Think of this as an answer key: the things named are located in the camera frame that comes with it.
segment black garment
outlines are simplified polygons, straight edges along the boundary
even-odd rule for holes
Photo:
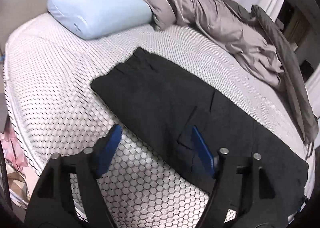
[[[214,180],[193,150],[194,125],[214,156],[221,147],[235,156],[260,153],[287,215],[301,206],[306,162],[219,91],[178,65],[138,48],[126,62],[93,80],[91,88],[128,129],[199,188],[211,192]]]

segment pink plastic bag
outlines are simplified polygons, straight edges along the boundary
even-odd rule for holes
[[[28,166],[27,158],[13,131],[10,120],[7,120],[5,124],[4,133],[0,133],[0,140],[5,159],[10,161],[16,170],[22,171],[23,167]]]

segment black pants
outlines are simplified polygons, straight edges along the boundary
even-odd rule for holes
[[[235,156],[260,153],[284,210],[290,215],[301,206],[306,162],[219,91],[178,65],[138,48],[126,62],[95,79],[91,88],[128,129],[199,188],[211,192],[214,180],[193,149],[192,126],[197,126],[214,156],[221,147]]]

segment metal pin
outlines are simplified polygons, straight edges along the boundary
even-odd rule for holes
[[[53,153],[53,154],[51,155],[51,158],[52,158],[52,159],[58,159],[59,157],[61,157],[61,155],[60,155],[60,153],[58,153],[58,152],[55,152],[55,153]]]
[[[221,148],[221,149],[219,149],[219,152],[220,152],[221,154],[223,154],[223,155],[226,155],[226,154],[229,153],[229,150],[228,150],[227,148]]]
[[[85,148],[84,150],[83,150],[83,153],[84,154],[90,154],[90,153],[92,153],[93,152],[93,149],[92,148]]]
[[[261,155],[259,153],[254,153],[253,154],[253,157],[256,159],[256,160],[260,160],[261,159]]]

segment hexagon pattern fabric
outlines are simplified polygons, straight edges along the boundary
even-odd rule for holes
[[[4,68],[9,115],[38,174],[52,153],[78,153],[93,146],[114,123],[120,123],[92,92],[90,82],[125,61],[137,46],[203,79],[305,157],[299,134],[275,91],[194,29],[172,26],[155,32],[145,25],[85,41],[49,14],[42,14],[10,36]],[[117,226],[195,226],[208,195],[121,126],[121,143],[109,171],[99,180]],[[74,175],[72,189],[81,210]],[[235,212],[229,211],[226,221],[234,216]]]

